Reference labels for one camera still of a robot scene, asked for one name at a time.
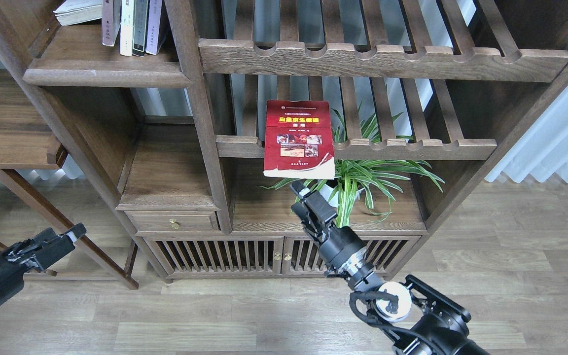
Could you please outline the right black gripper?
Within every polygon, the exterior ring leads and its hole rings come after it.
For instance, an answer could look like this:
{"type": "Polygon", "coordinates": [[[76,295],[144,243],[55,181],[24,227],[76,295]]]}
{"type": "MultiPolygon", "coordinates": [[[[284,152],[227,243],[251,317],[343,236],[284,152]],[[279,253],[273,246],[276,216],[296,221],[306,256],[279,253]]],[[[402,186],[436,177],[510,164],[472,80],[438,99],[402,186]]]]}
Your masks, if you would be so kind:
{"type": "Polygon", "coordinates": [[[369,263],[365,243],[349,227],[336,227],[337,211],[318,193],[296,180],[290,189],[298,197],[291,211],[300,218],[304,232],[318,247],[326,277],[366,277],[369,263]]]}

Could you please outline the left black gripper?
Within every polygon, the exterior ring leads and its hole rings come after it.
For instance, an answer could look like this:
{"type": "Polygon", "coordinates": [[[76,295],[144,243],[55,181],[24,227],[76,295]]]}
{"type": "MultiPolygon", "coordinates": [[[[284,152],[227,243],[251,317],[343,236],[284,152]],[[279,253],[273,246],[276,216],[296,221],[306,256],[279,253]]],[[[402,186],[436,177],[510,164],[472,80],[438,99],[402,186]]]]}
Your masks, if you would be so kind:
{"type": "Polygon", "coordinates": [[[36,269],[47,270],[74,250],[74,243],[86,233],[86,227],[80,223],[63,234],[56,234],[47,228],[34,238],[19,241],[0,252],[0,306],[20,292],[24,287],[25,272],[36,269]],[[18,252],[18,262],[9,261],[10,253],[18,252]]]}

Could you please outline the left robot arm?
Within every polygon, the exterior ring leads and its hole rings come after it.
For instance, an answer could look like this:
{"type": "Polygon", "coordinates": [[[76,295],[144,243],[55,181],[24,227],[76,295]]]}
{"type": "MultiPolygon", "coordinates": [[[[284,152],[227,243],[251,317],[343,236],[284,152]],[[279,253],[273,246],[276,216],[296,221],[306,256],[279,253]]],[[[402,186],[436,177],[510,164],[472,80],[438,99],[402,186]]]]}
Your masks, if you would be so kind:
{"type": "Polygon", "coordinates": [[[63,234],[47,228],[32,239],[18,241],[0,252],[0,306],[24,287],[23,275],[43,272],[74,250],[74,243],[86,234],[79,223],[63,234]]]}

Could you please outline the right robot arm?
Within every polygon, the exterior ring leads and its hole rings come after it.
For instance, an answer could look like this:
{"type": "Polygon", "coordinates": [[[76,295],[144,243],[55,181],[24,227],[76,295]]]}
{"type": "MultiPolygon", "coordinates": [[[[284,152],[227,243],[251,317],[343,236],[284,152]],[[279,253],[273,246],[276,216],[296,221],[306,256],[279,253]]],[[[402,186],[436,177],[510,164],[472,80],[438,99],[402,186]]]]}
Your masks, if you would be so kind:
{"type": "Polygon", "coordinates": [[[297,180],[290,188],[298,197],[291,209],[318,248],[325,276],[347,281],[350,309],[389,337],[395,354],[486,354],[469,338],[469,311],[412,275],[403,283],[384,280],[367,260],[364,242],[336,225],[337,211],[318,192],[297,180]]]}

